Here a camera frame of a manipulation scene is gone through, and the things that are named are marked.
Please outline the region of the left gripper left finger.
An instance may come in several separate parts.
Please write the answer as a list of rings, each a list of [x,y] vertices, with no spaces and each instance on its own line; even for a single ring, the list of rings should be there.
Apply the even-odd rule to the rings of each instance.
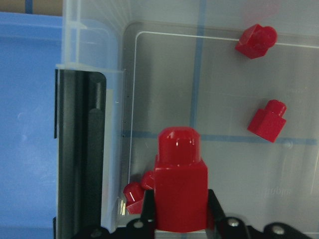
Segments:
[[[145,191],[141,219],[147,222],[154,222],[156,219],[156,204],[154,190]]]

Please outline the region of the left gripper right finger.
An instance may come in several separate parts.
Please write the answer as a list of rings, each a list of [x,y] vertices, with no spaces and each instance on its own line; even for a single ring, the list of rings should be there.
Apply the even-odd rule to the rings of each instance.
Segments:
[[[225,213],[212,189],[208,189],[206,219],[206,232],[212,233],[218,228],[218,224],[225,218]]]

